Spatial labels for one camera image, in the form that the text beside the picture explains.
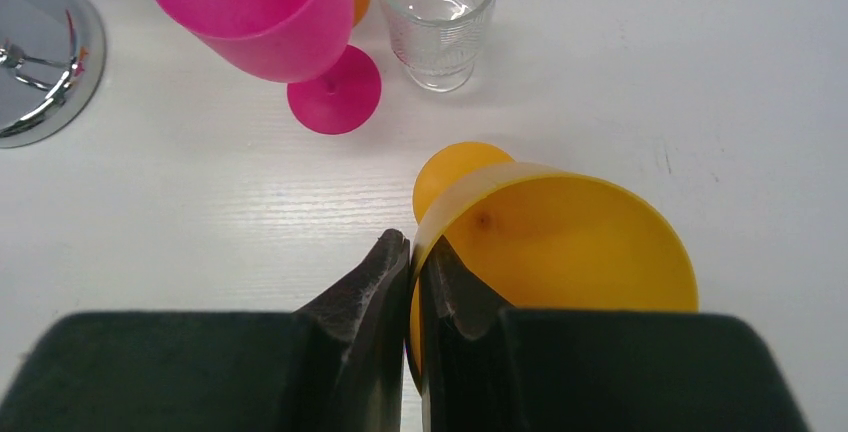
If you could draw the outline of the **yellow wine glass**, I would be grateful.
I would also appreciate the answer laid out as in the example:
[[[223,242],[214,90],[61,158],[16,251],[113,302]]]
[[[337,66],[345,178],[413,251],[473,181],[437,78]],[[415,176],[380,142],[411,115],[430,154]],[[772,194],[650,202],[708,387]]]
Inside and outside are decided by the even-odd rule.
[[[443,331],[486,339],[506,307],[694,313],[698,288],[673,227],[611,182],[520,162],[482,142],[433,155],[418,224],[408,360],[420,392],[447,365]]]

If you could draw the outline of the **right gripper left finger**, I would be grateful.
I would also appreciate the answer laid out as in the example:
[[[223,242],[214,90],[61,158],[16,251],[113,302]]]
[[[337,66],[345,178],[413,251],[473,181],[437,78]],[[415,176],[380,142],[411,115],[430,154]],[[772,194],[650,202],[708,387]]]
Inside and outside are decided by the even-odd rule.
[[[293,312],[83,312],[1,403],[5,431],[396,431],[411,245],[388,229]]]

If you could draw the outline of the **clear patterned wine glass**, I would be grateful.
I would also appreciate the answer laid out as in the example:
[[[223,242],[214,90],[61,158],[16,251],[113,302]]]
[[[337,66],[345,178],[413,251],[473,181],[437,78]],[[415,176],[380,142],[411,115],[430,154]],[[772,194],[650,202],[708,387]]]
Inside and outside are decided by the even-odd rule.
[[[446,93],[471,77],[496,0],[380,0],[393,53],[421,88]]]

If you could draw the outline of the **magenta wine glass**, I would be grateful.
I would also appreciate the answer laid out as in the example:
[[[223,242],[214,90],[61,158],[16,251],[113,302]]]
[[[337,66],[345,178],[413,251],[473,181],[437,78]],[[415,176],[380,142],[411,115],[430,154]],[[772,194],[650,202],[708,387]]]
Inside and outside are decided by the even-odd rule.
[[[231,65],[285,84],[293,116],[314,132],[351,132],[377,109],[378,67],[350,43],[354,0],[155,1]]]

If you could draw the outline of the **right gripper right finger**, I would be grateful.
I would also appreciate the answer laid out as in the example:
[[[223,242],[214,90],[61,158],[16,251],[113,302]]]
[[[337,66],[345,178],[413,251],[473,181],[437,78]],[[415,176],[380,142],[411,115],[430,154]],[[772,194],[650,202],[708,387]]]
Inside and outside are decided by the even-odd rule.
[[[445,239],[419,276],[428,431],[804,431],[769,348],[726,315],[526,309]]]

